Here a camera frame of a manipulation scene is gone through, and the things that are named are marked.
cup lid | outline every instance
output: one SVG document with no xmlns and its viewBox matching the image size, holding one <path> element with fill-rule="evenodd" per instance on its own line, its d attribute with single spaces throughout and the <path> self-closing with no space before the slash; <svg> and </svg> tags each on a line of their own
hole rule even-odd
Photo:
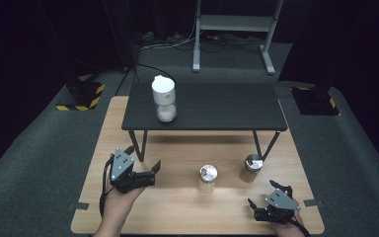
<svg viewBox="0 0 379 237">
<path fill-rule="evenodd" d="M 156 76 L 155 80 L 152 82 L 152 89 L 157 93 L 168 93 L 174 90 L 175 82 L 164 76 Z"/>
</svg>

table leg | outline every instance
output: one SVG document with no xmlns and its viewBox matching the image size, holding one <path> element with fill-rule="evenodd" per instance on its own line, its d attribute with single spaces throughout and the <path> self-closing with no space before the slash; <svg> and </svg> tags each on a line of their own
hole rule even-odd
<svg viewBox="0 0 379 237">
<path fill-rule="evenodd" d="M 267 150 L 266 150 L 266 152 L 265 152 L 265 154 L 263 156 L 263 160 L 265 160 L 266 156 L 269 154 L 270 149 L 272 148 L 273 144 L 278 139 L 280 133 L 281 133 L 281 131 L 276 131 L 275 132 L 275 135 L 273 136 L 272 140 L 270 141 L 269 146 L 268 146 L 268 148 L 267 148 Z"/>
<path fill-rule="evenodd" d="M 257 146 L 258 155 L 260 157 L 263 157 L 263 154 L 262 154 L 261 148 L 260 148 L 260 141 L 258 140 L 257 132 L 255 130 L 253 130 L 253 134 L 254 134 L 255 145 Z"/>
<path fill-rule="evenodd" d="M 140 162 L 143 162 L 144 161 L 144 152 L 146 150 L 147 130 L 144 130 L 144 132 L 143 132 L 143 143 L 141 145 L 141 151 L 140 151 L 140 148 L 138 146 L 138 142 L 136 139 L 136 135 L 134 134 L 134 130 L 129 130 L 128 134 L 130 135 L 131 142 L 133 143 L 133 146 L 134 146 L 134 149 L 136 151 L 138 160 Z"/>
<path fill-rule="evenodd" d="M 272 62 L 270 60 L 268 50 L 269 50 L 269 45 L 272 41 L 272 36 L 276 27 L 276 23 L 278 22 L 278 16 L 279 16 L 279 12 L 281 11 L 282 2 L 283 0 L 277 0 L 275 10 L 272 15 L 272 21 L 270 23 L 269 30 L 266 35 L 265 45 L 260 45 L 261 54 L 263 55 L 266 71 L 269 75 L 275 74 L 275 69 L 273 68 Z"/>
<path fill-rule="evenodd" d="M 255 130 L 253 130 L 254 140 L 255 140 L 255 145 L 257 146 L 258 155 L 259 155 L 263 160 L 265 160 L 266 156 L 269 154 L 270 149 L 272 148 L 273 144 L 274 144 L 274 143 L 276 142 L 276 140 L 278 139 L 280 133 L 281 133 L 281 131 L 276 131 L 276 132 L 275 132 L 275 135 L 273 136 L 272 140 L 270 141 L 269 146 L 268 146 L 268 148 L 266 149 L 266 152 L 265 152 L 265 154 L 264 154 L 264 156 L 263 156 L 263 154 L 262 154 L 262 152 L 261 152 L 260 141 L 258 140 L 257 132 L 256 132 Z"/>
<path fill-rule="evenodd" d="M 200 48 L 199 48 L 199 34 L 200 34 L 200 21 L 201 17 L 201 0 L 198 0 L 196 2 L 196 17 L 195 17 L 195 45 L 193 46 L 193 60 L 192 60 L 192 71 L 198 72 L 199 71 L 199 55 L 200 55 Z"/>
</svg>

human hand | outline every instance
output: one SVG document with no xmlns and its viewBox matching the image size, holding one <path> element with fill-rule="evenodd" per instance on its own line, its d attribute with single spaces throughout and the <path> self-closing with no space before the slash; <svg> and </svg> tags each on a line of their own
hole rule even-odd
<svg viewBox="0 0 379 237">
<path fill-rule="evenodd" d="M 103 220 L 95 234 L 96 237 L 118 237 L 134 202 L 145 189 L 135 189 L 123 194 L 117 189 L 112 190 L 112 188 L 111 184 L 107 184 L 107 190 L 111 191 L 106 197 Z"/>
<path fill-rule="evenodd" d="M 303 219 L 300 216 L 300 211 L 294 210 L 294 216 L 292 217 L 292 219 L 296 220 L 298 223 L 304 226 Z M 278 237 L 303 237 L 304 236 L 301 230 L 297 226 L 291 223 L 280 224 L 280 223 L 272 222 L 270 224 L 270 227 L 275 231 L 276 236 Z"/>
</svg>

metal stand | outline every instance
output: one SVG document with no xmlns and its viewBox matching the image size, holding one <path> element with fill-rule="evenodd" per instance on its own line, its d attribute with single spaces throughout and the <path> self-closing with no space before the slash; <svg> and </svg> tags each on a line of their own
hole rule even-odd
<svg viewBox="0 0 379 237">
<path fill-rule="evenodd" d="M 244 31 L 244 32 L 267 32 L 265 45 L 260 46 L 266 71 L 269 75 L 275 74 L 268 50 L 272 40 L 273 32 L 278 22 L 283 0 L 276 0 L 276 7 L 271 17 L 251 17 L 251 16 L 220 16 L 201 15 L 201 0 L 197 0 L 196 20 L 195 20 L 195 46 L 193 48 L 192 71 L 200 70 L 200 48 L 199 34 L 201 30 L 213 31 Z"/>
</svg>

white container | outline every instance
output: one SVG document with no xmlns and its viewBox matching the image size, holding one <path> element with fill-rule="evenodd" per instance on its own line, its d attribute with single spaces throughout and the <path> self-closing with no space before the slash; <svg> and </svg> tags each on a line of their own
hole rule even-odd
<svg viewBox="0 0 379 237">
<path fill-rule="evenodd" d="M 172 121 L 177 116 L 175 82 L 170 78 L 156 76 L 152 82 L 156 115 L 160 121 Z"/>
</svg>

